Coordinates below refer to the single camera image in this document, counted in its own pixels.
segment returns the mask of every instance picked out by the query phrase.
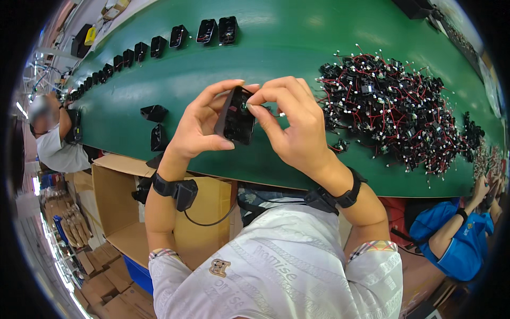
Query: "metal rack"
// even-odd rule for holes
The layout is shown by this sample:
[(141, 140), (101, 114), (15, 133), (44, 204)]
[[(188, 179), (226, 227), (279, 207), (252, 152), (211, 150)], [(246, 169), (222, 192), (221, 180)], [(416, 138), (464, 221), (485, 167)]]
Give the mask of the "metal rack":
[(71, 245), (68, 244), (67, 247), (69, 247), (72, 254), (70, 256), (67, 255), (64, 256), (64, 254), (62, 254), (62, 250), (60, 249), (59, 242), (57, 241), (57, 238), (55, 236), (55, 234), (58, 231), (56, 229), (55, 230), (50, 229), (48, 223), (45, 220), (43, 220), (43, 225), (45, 228), (45, 232), (46, 234), (48, 234), (48, 238), (51, 241), (50, 249), (52, 251), (56, 267), (59, 269), (60, 273), (64, 275), (65, 279), (68, 280), (67, 283), (73, 282), (76, 285), (76, 287), (81, 288), (82, 280), (74, 274), (74, 272), (80, 271), (80, 269), (78, 267), (70, 268), (69, 264), (67, 263), (67, 260), (71, 259), (72, 257), (78, 258), (78, 252), (80, 250), (76, 251)]

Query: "yellow container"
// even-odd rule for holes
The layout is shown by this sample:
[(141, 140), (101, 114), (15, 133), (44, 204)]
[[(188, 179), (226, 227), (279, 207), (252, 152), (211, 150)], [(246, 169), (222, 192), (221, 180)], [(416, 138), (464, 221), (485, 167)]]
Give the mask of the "yellow container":
[(92, 45), (94, 43), (95, 36), (96, 36), (96, 29), (95, 29), (95, 25), (93, 25), (87, 32), (87, 36), (85, 37), (84, 45)]

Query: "green workbench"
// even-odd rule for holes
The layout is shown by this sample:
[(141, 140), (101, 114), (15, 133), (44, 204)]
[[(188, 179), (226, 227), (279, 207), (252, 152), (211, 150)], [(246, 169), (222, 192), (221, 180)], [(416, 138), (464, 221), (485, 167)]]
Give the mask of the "green workbench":
[[(457, 126), (462, 113), (482, 126), (488, 144), (503, 145), (503, 126), (493, 114), (483, 83), (455, 46), (438, 34), (426, 20), (409, 20), (390, 0), (332, 2), (327, 0), (159, 0), (136, 13), (113, 30), (80, 64), (70, 79), (77, 87), (87, 76), (113, 64), (113, 57), (143, 41), (150, 45), (154, 36), (169, 38), (173, 26), (184, 24), (196, 37), (202, 19), (234, 15), (239, 24), (235, 45), (218, 46), (217, 40), (204, 47), (186, 39), (184, 47), (165, 48), (159, 60), (147, 55), (141, 66), (124, 68), (102, 85), (92, 87), (74, 103), (82, 112), (83, 143), (106, 151), (149, 160), (150, 131), (155, 123), (140, 116), (140, 108), (160, 104), (169, 110), (163, 123), (172, 137), (186, 106), (209, 84), (224, 79), (245, 79), (260, 83), (283, 76), (304, 78), (317, 96), (323, 97), (319, 83), (321, 64), (336, 62), (333, 53), (358, 54), (380, 48), (385, 58), (414, 61), (415, 68), (430, 66), (445, 87), (455, 91), (451, 106)], [(283, 126), (288, 122), (280, 119)], [(334, 144), (337, 135), (328, 133)], [(373, 150), (349, 138), (347, 153), (339, 155), (346, 165), (369, 180), (378, 195), (400, 197), (450, 197), (467, 195), (472, 187), (473, 165), (457, 156), (445, 180), (432, 176), (429, 189), (423, 167), (405, 173), (401, 164), (386, 167), (394, 156), (372, 159)], [(274, 153), (260, 126), (256, 126), (250, 146), (233, 151), (205, 152), (193, 159), (189, 170), (256, 183), (293, 188), (312, 188), (314, 182), (284, 164)]]

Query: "white shirt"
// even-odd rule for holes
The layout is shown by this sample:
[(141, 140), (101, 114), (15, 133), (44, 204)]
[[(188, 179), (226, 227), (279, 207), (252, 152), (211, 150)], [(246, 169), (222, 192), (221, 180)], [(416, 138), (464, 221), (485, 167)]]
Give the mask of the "white shirt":
[(398, 318), (402, 263), (397, 245), (366, 243), (346, 262), (338, 224), (334, 214), (286, 204), (257, 217), (193, 272), (175, 252), (156, 250), (149, 262), (156, 315)]
[(48, 133), (36, 138), (37, 154), (44, 165), (54, 171), (74, 173), (90, 168), (89, 158), (81, 144), (60, 141), (60, 123)]

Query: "worker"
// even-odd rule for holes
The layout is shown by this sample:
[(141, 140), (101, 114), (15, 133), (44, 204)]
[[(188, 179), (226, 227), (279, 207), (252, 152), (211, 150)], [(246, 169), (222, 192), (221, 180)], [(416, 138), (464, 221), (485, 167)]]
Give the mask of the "worker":
[(64, 141), (72, 127), (67, 114), (67, 107), (71, 103), (66, 100), (61, 104), (53, 91), (35, 97), (28, 111), (30, 131), (37, 143), (39, 160), (48, 168), (62, 173), (90, 169), (92, 159), (98, 157), (98, 150), (94, 148), (89, 148), (87, 153), (86, 147), (81, 144)]
[[(481, 214), (475, 213), (489, 191), (486, 199), (491, 201), (487, 203), (489, 211), (482, 208)], [(409, 235), (423, 255), (444, 274), (459, 281), (470, 281), (487, 257), (487, 240), (502, 212), (499, 206), (502, 191), (500, 177), (489, 183), (481, 176), (464, 208), (457, 208), (452, 201), (442, 201), (430, 208), (426, 208), (427, 201), (408, 201), (404, 221)]]
[[(342, 203), (340, 211), (352, 224), (349, 241), (357, 248), (344, 255), (337, 215), (297, 200), (285, 204), (289, 198), (283, 198), (265, 203), (270, 209), (194, 271), (179, 257), (170, 193), (184, 179), (190, 159), (234, 149), (213, 127), (226, 99), (222, 93), (239, 85), (244, 81), (210, 85), (188, 105), (149, 191), (145, 227), (158, 318), (398, 318), (402, 264), (390, 242), (386, 211), (328, 149), (323, 112), (303, 79), (247, 85), (254, 92), (247, 107), (280, 158)], [(290, 127), (282, 130), (261, 106), (265, 102), (276, 102)]]

